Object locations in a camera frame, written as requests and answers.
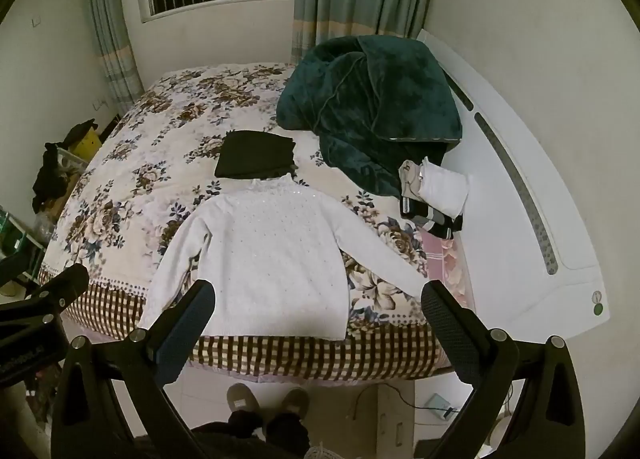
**green blanket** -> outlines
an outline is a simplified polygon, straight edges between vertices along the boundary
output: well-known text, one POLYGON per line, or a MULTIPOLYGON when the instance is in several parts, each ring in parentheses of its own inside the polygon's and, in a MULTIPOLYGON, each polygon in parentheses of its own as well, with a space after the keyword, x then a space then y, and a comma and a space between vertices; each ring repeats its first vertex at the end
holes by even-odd
POLYGON ((376 195, 399 196, 398 168, 440 164, 462 124, 437 61, 418 41, 345 36, 296 67, 276 111, 287 130, 311 130, 322 158, 376 195))

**drawer handle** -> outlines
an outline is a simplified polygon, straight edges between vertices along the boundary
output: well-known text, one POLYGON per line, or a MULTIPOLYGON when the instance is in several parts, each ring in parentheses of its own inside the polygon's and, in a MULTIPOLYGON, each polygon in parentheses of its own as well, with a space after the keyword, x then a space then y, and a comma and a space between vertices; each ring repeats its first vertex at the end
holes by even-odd
POLYGON ((396 446, 402 446, 402 423, 396 425, 396 446))

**white sweater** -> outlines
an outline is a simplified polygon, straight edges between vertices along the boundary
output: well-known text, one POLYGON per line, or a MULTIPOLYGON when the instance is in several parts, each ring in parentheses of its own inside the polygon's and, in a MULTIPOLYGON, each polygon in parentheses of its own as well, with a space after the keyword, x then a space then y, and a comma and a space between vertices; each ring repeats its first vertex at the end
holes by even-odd
POLYGON ((213 197, 182 224, 148 289, 149 328, 180 290, 190 259, 216 292, 203 335, 343 340, 349 289, 342 248, 381 279, 420 296, 424 277, 348 208, 286 176, 213 197))

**sweater sleeve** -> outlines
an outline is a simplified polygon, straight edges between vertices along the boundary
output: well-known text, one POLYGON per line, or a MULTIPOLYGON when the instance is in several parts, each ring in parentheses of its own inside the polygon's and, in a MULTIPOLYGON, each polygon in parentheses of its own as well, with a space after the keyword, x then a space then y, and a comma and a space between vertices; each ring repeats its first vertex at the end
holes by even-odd
POLYGON ((389 248, 348 208, 327 195, 316 193, 316 196, 320 198, 340 249, 385 282, 395 285, 408 295, 420 298, 422 287, 427 282, 425 277, 389 248))
POLYGON ((209 236, 205 221, 195 213, 178 228, 149 285, 138 327, 150 328, 169 307, 189 271, 190 259, 199 254, 209 236))

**white wall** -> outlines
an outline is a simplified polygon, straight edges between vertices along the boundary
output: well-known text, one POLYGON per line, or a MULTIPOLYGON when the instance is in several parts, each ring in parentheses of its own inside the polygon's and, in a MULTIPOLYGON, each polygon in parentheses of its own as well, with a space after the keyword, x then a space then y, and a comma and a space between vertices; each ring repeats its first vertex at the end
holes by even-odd
POLYGON ((597 457, 640 394, 640 32, 620 0, 432 0, 426 29, 519 113, 589 230, 611 320, 569 349, 597 457))
POLYGON ((224 63, 288 62, 293 3, 227 2, 143 23, 138 0, 122 0, 145 88, 167 71, 224 63))
POLYGON ((31 187, 45 142, 65 138, 95 118, 105 126, 116 110, 94 55, 81 0, 16 0, 0 23, 0 204, 33 222, 31 187), (32 27, 31 19, 40 20, 32 27))

